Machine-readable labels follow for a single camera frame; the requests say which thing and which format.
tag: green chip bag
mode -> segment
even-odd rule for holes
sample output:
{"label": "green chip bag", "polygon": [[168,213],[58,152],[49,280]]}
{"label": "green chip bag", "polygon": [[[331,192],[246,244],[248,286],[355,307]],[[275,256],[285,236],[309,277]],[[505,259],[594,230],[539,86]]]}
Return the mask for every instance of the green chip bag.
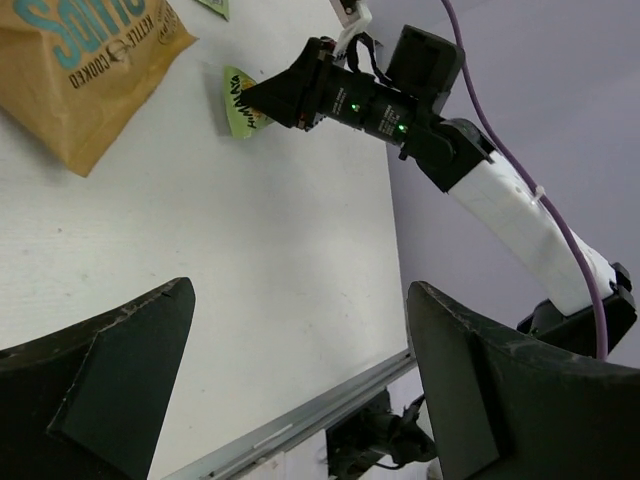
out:
{"label": "green chip bag", "polygon": [[229,0],[196,0],[229,21]]}
{"label": "green chip bag", "polygon": [[255,80],[242,70],[231,66],[224,67],[224,103],[231,134],[234,138],[249,138],[254,132],[273,123],[272,119],[243,105],[240,101],[242,91],[255,84]]}

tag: white cable tie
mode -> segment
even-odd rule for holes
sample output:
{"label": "white cable tie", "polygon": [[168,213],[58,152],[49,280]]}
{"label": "white cable tie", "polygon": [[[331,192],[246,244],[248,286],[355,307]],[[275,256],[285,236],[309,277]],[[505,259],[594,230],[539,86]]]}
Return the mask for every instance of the white cable tie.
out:
{"label": "white cable tie", "polygon": [[336,42],[336,46],[333,50],[333,55],[336,58],[340,58],[340,55],[346,52],[349,43],[356,35],[367,31],[367,27],[373,20],[371,10],[369,10],[367,4],[362,0],[356,3],[356,8],[357,14],[354,14],[356,20],[342,31],[338,41]]}
{"label": "white cable tie", "polygon": [[547,192],[544,190],[544,187],[542,185],[538,185],[536,187],[535,196],[533,197],[533,200],[531,200],[531,205],[540,203],[540,199],[542,199],[546,194]]}

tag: chip bag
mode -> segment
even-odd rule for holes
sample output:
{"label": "chip bag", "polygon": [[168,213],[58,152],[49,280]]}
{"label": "chip bag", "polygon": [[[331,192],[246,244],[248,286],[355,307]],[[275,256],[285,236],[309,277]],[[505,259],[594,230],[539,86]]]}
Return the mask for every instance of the chip bag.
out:
{"label": "chip bag", "polygon": [[0,106],[87,176],[191,45],[166,0],[0,2]]}
{"label": "chip bag", "polygon": [[273,123],[273,120],[262,112],[244,105],[240,101],[243,90],[256,85],[249,75],[232,66],[224,67],[224,103],[227,119],[234,138],[249,138],[253,132],[261,130]]}

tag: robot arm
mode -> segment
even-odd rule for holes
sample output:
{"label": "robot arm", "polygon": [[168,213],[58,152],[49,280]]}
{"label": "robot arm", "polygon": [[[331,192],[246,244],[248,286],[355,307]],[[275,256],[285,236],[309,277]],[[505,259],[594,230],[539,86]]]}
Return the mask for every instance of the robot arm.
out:
{"label": "robot arm", "polygon": [[[361,2],[356,5],[355,16],[360,18],[366,7]],[[549,301],[518,329],[567,348],[563,330],[578,322],[586,333],[571,349],[595,356],[592,300],[559,227],[537,194],[531,193],[475,125],[440,116],[464,52],[440,37],[406,26],[386,74],[373,65],[376,79],[359,70],[356,44],[362,36],[352,34],[345,34],[351,38],[346,49],[351,71],[338,64],[339,42],[312,38],[291,68],[244,91],[242,102],[289,128],[309,131],[329,117],[400,147],[402,160],[415,159],[425,175],[487,225],[546,290]],[[576,241],[595,277],[605,311],[616,313],[613,328],[626,325],[612,331],[608,323],[611,350],[635,321],[629,275],[581,239]],[[621,311],[628,322],[619,321]]]}

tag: gray wall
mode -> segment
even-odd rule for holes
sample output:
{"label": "gray wall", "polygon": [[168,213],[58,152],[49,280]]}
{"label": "gray wall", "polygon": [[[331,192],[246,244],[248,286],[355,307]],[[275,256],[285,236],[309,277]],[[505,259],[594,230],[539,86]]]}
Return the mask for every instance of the gray wall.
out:
{"label": "gray wall", "polygon": [[[640,285],[640,2],[453,0],[494,129],[572,228]],[[453,39],[440,0],[369,0],[389,56],[405,23]],[[477,122],[459,79],[444,111]],[[544,299],[485,227],[389,149],[405,289],[427,280],[508,325]],[[640,325],[611,361],[640,367]]]}

